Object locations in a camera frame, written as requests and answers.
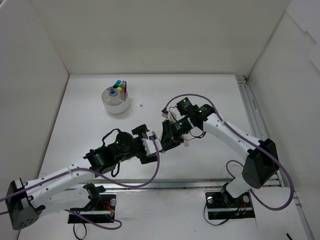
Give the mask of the red gel pen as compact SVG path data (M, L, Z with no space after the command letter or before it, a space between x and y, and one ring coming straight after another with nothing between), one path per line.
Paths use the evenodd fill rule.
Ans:
M123 80L122 83L123 99L126 100L126 82Z

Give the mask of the small glue bottle blue cap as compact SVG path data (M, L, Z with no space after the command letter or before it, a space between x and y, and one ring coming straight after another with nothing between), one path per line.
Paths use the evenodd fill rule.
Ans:
M117 93L116 93L115 89L111 86L109 88L109 96L115 97L116 95L117 95Z

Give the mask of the black highlighter blue cap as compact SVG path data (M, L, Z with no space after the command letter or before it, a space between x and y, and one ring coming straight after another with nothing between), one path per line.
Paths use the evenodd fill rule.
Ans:
M121 80L117 80L116 83L113 85L113 88L118 88L120 87L122 84L122 81Z

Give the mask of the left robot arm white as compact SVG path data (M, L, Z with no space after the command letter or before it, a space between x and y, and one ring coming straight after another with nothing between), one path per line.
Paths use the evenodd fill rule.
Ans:
M105 178L120 163L138 158L142 164L160 161L162 145L155 133L141 125L131 133L116 129L115 141L109 145L91 149L83 159L45 177L23 182L13 180L5 202L7 214L14 230L22 230L39 218L64 210L94 210L101 200L103 187L86 184L72 190L71 187Z

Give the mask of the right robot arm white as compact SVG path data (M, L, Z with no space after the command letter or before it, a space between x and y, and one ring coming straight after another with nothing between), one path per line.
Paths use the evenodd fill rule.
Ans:
M162 122L162 149L168 151L179 146L183 136L197 128L215 136L242 157L241 174L221 190L225 205L233 206L247 191L260 189L279 170L277 148L272 140L261 140L225 121L213 103L197 106L185 94L182 98L175 106L182 118Z

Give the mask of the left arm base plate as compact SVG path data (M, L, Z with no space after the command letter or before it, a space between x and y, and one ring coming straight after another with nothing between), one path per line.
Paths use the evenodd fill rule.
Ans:
M96 223L111 223L115 219L117 196L115 193L103 193L101 201L92 210L81 210L79 214Z

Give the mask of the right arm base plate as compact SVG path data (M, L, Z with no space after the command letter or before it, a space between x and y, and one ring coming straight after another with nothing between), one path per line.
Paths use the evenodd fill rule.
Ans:
M222 221L254 219L256 217L250 194L245 192L236 200L226 203L220 191L205 192L204 216L208 220Z

